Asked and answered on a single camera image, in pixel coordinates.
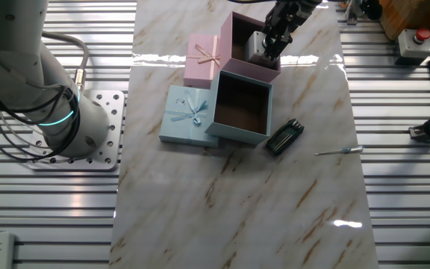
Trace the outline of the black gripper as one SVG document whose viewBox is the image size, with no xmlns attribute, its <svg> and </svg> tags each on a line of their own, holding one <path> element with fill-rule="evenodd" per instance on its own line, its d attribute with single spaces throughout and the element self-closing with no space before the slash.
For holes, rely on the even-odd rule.
<svg viewBox="0 0 430 269">
<path fill-rule="evenodd" d="M 290 36 L 305 23 L 321 0 L 276 1 L 267 14 L 263 33 L 264 54 L 278 58 L 285 48 L 293 42 Z"/>
</svg>

